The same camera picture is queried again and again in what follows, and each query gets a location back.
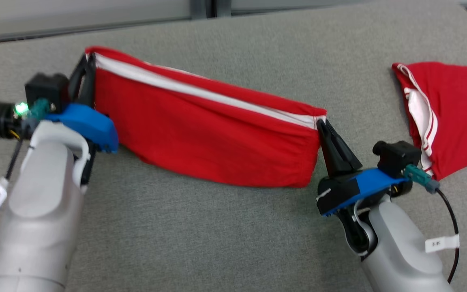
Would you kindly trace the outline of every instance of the glowing green led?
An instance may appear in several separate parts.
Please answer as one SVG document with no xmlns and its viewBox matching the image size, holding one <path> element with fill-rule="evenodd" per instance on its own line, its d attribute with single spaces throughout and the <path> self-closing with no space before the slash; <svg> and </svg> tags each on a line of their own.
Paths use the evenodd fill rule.
<svg viewBox="0 0 467 292">
<path fill-rule="evenodd" d="M 18 116 L 21 116 L 28 111 L 28 105 L 26 102 L 21 102 L 18 105 L 15 105 L 14 111 Z"/>
</svg>

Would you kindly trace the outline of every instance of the gray table surface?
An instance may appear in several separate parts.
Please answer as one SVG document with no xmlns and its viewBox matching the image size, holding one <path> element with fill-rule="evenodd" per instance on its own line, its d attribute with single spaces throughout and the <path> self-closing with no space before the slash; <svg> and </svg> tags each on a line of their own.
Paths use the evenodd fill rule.
<svg viewBox="0 0 467 292">
<path fill-rule="evenodd" d="M 467 12 L 438 0 L 180 22 L 0 44 L 0 100 L 37 71 L 71 72 L 85 46 L 324 107 L 365 167 L 378 140 L 409 140 L 393 62 L 467 65 Z M 0 176 L 13 142 L 0 140 Z M 320 155 L 303 189 L 181 176 L 121 148 L 99 155 L 67 291 L 370 291 L 341 224 L 315 206 Z M 467 168 L 442 181 L 461 227 L 452 286 L 467 292 Z M 452 234 L 436 196 L 397 203 L 428 237 Z M 453 252 L 440 253 L 448 274 Z"/>
</svg>

